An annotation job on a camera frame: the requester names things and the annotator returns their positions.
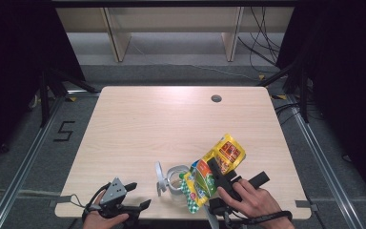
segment metal frame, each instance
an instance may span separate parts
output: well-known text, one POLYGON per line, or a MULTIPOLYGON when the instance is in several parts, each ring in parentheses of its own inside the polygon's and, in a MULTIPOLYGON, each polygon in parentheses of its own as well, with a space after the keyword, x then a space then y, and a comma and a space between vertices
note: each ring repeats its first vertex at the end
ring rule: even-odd
MULTIPOLYGON (((287 95, 287 97, 289 103, 296 103, 296 99, 292 94, 287 95)), ((329 160, 323 153, 322 148, 320 148, 320 145, 317 142, 310 125, 304 122, 302 116, 299 114, 298 108, 293 108, 293 114, 299 128, 302 131, 302 134, 304 134, 308 145, 311 147, 311 151, 315 157, 317 165, 319 166, 322 175, 325 177, 329 189, 331 190, 344 219, 349 225, 349 228, 364 228, 360 218, 357 215, 355 206, 350 201, 344 188, 341 186, 335 171, 332 169, 332 166, 329 163, 329 160)))
POLYGON ((295 7, 327 0, 51 0, 16 1, 16 5, 50 5, 56 8, 148 8, 148 7, 295 7))
POLYGON ((11 206, 13 205, 14 201, 16 200, 16 196, 22 187, 26 177, 29 174, 32 164, 34 163, 35 159, 37 158, 38 152, 41 146, 44 143, 44 140, 51 128, 52 122, 55 119, 55 115, 57 114, 59 108, 64 102, 64 97, 57 97, 54 101, 54 104, 51 108, 51 117, 48 119, 45 126, 41 127, 37 133, 36 138, 34 139, 33 143, 31 144, 28 153, 26 154, 25 158, 23 159, 22 164, 20 165, 16 175, 14 176, 13 180, 11 181, 10 186, 6 190, 4 196, 0 201, 0 228, 2 227, 8 213, 10 211, 11 206))

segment gray carpet floor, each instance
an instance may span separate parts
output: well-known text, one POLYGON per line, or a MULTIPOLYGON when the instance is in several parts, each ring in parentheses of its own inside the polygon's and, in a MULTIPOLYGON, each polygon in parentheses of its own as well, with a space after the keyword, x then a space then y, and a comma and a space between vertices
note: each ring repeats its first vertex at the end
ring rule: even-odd
MULTIPOLYGON (((259 67, 274 72, 272 67, 259 67)), ((87 82, 101 89, 107 85, 208 85, 252 87, 259 81, 259 71, 245 66, 216 66, 216 70, 199 69, 193 66, 83 66, 87 82)), ((283 94, 281 87, 285 78, 270 85, 272 95, 283 94)), ((69 90, 78 89, 67 84, 69 90)), ((49 134, 44 140, 38 157, 34 161, 19 195, 14 202, 3 228, 69 228, 73 219, 58 218, 50 206, 65 184, 77 153, 83 134, 87 128, 97 96, 78 96, 73 102, 64 102, 56 115, 49 134), (67 125, 72 131, 69 141, 57 142, 64 138, 58 134, 63 121, 74 121, 67 125)), ((288 103, 287 100, 273 99, 275 107, 288 103)), ((366 228, 366 185, 359 176, 353 163, 341 158, 341 145, 331 132, 330 127, 314 104, 309 106, 310 125, 325 156, 329 158, 345 192, 351 198, 358 216, 366 228)), ((291 109, 278 117, 287 140, 295 167, 307 196, 318 206, 317 214, 307 220, 294 220, 296 228, 348 228, 332 192, 328 188, 310 146, 301 133, 291 109)), ((31 146, 41 121, 40 107, 24 115, 16 132, 8 140, 10 151, 0 154, 0 199, 10 185, 26 152, 31 146)), ((152 228, 178 228, 174 222, 147 222, 152 228)), ((78 220, 72 228, 81 228, 78 220)))

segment colorful packaging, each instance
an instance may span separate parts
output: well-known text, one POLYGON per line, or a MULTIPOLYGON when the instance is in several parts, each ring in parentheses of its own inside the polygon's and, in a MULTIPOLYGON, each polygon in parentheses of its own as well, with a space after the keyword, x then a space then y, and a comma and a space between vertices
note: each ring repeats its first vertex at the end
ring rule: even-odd
POLYGON ((215 157, 223 175, 235 169, 246 157, 245 150, 229 134, 182 175, 181 189, 186 195, 189 211, 195 213, 216 192, 213 173, 207 161, 215 157))

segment hole in table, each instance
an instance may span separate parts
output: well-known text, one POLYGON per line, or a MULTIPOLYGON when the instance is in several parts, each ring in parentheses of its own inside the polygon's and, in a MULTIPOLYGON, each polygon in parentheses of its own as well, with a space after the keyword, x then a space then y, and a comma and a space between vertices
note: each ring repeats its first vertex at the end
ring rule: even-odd
POLYGON ((222 100, 222 97, 218 94, 214 94, 213 96, 211 96, 211 100, 213 102, 220 102, 222 100))

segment wooden table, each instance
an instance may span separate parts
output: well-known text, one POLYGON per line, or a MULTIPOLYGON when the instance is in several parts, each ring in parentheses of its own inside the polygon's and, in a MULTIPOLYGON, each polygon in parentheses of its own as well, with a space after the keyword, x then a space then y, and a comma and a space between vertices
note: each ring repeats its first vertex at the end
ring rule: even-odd
MULTIPOLYGON (((61 196, 77 194, 86 204, 104 184, 119 177, 137 182, 124 204, 137 206, 151 199, 141 219, 206 219, 205 211, 189 213, 184 202, 169 193, 157 195, 155 162, 163 172, 190 166, 226 133, 246 150, 236 169, 251 178, 265 171, 269 190, 294 219, 307 219, 309 208, 272 101, 261 87, 106 87, 91 116, 61 196), (221 96, 213 102, 213 95, 221 96)), ((59 203, 58 217, 80 217, 82 209, 59 203)))

